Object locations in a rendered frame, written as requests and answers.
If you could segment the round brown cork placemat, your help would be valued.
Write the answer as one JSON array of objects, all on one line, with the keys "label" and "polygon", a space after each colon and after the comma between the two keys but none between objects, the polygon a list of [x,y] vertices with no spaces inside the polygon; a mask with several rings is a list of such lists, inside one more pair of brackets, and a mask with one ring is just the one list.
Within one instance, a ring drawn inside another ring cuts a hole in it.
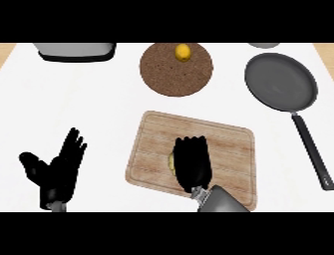
[{"label": "round brown cork placemat", "polygon": [[206,86],[214,72],[214,62],[199,43],[187,44],[191,57],[182,62],[175,57],[178,43],[154,43],[141,58],[141,76],[148,87],[163,96],[185,97]]}]

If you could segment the dark grey frying pan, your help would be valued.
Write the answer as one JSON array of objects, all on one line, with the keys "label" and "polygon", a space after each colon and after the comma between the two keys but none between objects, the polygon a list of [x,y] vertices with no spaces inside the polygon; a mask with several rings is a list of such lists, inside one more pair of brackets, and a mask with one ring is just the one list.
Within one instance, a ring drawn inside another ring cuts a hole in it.
[{"label": "dark grey frying pan", "polygon": [[245,82],[255,98],[274,110],[292,114],[321,188],[334,190],[313,135],[304,117],[298,114],[313,106],[318,96],[317,82],[308,68],[283,54],[262,53],[246,64]]}]

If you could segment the yellow lemon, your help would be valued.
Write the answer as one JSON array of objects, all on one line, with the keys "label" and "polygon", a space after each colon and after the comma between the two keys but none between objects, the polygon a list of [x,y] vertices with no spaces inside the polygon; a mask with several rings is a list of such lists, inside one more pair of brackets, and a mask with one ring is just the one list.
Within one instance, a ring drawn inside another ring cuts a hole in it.
[{"label": "yellow lemon", "polygon": [[175,47],[175,57],[181,62],[187,62],[191,57],[191,49],[188,44],[178,44]]}]

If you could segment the wooden cutting board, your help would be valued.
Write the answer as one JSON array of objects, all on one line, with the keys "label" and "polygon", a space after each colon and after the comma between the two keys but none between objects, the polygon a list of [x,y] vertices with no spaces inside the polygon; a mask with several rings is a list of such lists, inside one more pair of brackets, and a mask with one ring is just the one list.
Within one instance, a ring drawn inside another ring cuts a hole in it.
[{"label": "wooden cutting board", "polygon": [[256,208],[255,137],[246,127],[172,114],[144,114],[129,159],[131,184],[188,197],[180,173],[197,185],[221,186],[248,209]]}]

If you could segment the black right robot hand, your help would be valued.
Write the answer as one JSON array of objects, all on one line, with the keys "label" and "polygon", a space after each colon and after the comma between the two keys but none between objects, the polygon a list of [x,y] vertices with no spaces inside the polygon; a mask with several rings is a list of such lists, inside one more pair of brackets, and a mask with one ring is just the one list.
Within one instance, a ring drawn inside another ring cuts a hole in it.
[{"label": "black right robot hand", "polygon": [[212,167],[205,136],[175,140],[174,166],[177,181],[187,193],[202,186],[208,189],[212,180]]}]

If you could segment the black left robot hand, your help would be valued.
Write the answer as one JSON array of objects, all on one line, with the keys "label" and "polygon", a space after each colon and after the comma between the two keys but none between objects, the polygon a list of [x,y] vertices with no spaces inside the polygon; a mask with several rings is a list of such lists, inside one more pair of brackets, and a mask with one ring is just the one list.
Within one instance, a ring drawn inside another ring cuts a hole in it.
[{"label": "black left robot hand", "polygon": [[67,204],[73,198],[86,148],[88,144],[80,136],[80,131],[73,127],[60,154],[51,163],[46,163],[29,151],[20,154],[27,178],[41,187],[41,208],[45,210],[52,211],[51,204],[55,201]]}]

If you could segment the grey round object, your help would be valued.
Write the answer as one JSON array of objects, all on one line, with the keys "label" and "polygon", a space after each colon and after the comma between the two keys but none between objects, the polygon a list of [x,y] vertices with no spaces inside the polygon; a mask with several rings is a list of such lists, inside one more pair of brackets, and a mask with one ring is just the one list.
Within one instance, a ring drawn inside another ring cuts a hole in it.
[{"label": "grey round object", "polygon": [[258,49],[271,49],[280,45],[280,43],[248,43],[248,44]]}]

